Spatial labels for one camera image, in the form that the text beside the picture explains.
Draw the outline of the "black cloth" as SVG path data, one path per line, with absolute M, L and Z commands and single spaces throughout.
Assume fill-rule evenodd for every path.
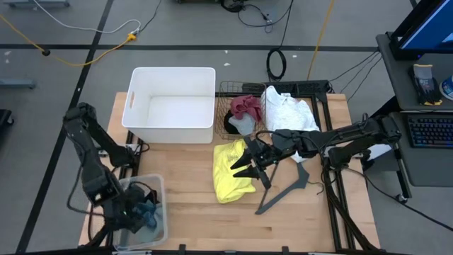
M 238 131 L 236 126 L 230 123 L 230 120 L 232 118 L 234 118 L 234 114 L 230 110 L 228 110 L 223 120 L 224 129 L 228 134 L 239 135 L 240 132 Z

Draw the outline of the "blue knit cloth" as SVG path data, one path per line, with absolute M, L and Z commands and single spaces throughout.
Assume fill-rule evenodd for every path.
M 141 211 L 142 217 L 145 219 L 146 226 L 155 229 L 157 226 L 157 221 L 154 217 L 154 214 L 157 209 L 157 205 L 152 202 L 140 203 L 139 209 Z

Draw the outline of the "white perforated plastic bin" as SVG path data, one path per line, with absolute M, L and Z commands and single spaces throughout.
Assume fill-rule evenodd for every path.
M 213 141 L 216 72 L 211 67 L 134 69 L 122 125 L 146 143 Z

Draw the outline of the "white and blue roll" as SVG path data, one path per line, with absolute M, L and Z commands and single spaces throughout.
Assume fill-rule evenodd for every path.
M 447 77 L 440 84 L 440 92 L 445 98 L 453 101 L 453 75 Z

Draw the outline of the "white shirt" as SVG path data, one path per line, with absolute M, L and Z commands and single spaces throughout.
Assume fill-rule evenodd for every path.
M 265 109 L 265 129 L 319 131 L 309 105 L 290 96 L 278 93 L 274 86 L 269 86 L 261 95 L 261 105 Z

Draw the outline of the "yellow t-shirt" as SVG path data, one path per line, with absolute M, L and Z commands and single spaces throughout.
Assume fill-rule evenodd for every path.
M 251 178 L 235 178 L 233 175 L 245 170 L 242 166 L 231 170 L 231 166 L 242 156 L 246 148 L 243 140 L 234 140 L 214 147 L 212 178 L 217 201 L 221 204 L 239 200 L 247 193 L 255 193 Z

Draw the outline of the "computer monitor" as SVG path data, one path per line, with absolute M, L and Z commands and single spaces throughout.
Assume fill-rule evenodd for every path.
M 453 0 L 420 0 L 389 39 L 397 60 L 418 60 L 425 53 L 453 54 Z

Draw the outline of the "grey work gloves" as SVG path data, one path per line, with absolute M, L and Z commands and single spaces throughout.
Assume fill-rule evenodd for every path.
M 418 102 L 423 106 L 440 106 L 442 94 L 432 74 L 431 64 L 414 64 L 408 70 L 413 86 L 418 95 Z

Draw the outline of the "clear plastic bin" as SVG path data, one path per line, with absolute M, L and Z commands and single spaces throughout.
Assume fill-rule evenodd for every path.
M 131 251 L 163 244 L 168 238 L 168 217 L 164 179 L 159 174 L 147 174 L 123 178 L 120 185 L 125 191 L 131 185 L 138 185 L 145 191 L 146 202 L 157 205 L 154 217 L 157 221 L 155 229 L 143 226 L 135 234 L 126 229 L 113 232 L 113 246 L 118 251 Z

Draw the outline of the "maroon t-shirt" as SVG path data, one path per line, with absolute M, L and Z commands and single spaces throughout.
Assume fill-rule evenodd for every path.
M 260 122 L 263 119 L 260 99 L 253 95 L 233 98 L 230 103 L 230 111 L 238 120 L 243 119 L 246 113 L 257 122 Z

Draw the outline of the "black keyboard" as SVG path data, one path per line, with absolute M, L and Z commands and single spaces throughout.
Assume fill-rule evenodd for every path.
M 405 124 L 413 148 L 453 149 L 453 115 L 406 114 Z

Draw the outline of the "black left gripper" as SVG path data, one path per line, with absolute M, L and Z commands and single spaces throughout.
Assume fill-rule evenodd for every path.
M 139 204 L 146 201 L 145 191 L 138 185 L 131 185 L 118 197 L 105 203 L 105 227 L 109 232 L 129 230 L 138 232 L 146 220 L 139 213 Z

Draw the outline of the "dark grey clothes hanger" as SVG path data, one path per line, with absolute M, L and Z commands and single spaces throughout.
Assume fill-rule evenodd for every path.
M 265 201 L 268 194 L 268 190 L 266 190 L 263 194 L 263 197 L 261 198 L 258 209 L 255 211 L 255 214 L 262 215 L 263 213 L 271 209 L 271 207 L 274 206 L 277 202 L 282 200 L 291 191 L 296 189 L 305 189 L 306 185 L 308 184 L 309 173 L 305 170 L 302 163 L 297 163 L 297 175 L 298 178 L 294 183 L 286 187 L 285 190 L 278 193 L 274 198 L 270 199 L 268 202 Z

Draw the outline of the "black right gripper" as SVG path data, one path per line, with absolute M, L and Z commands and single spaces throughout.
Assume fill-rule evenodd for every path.
M 282 153 L 272 145 L 244 137 L 246 149 L 241 157 L 230 167 L 231 170 L 248 166 L 246 169 L 238 171 L 233 175 L 234 178 L 253 178 L 261 180 L 265 190 L 271 187 L 271 180 L 265 170 L 268 166 L 276 164 L 282 159 Z

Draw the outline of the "grey-teal knit cloth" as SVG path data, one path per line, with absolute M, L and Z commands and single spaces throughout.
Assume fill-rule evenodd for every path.
M 230 123 L 236 126 L 240 135 L 250 135 L 254 131 L 256 121 L 251 115 L 244 113 L 242 119 L 234 116 Z

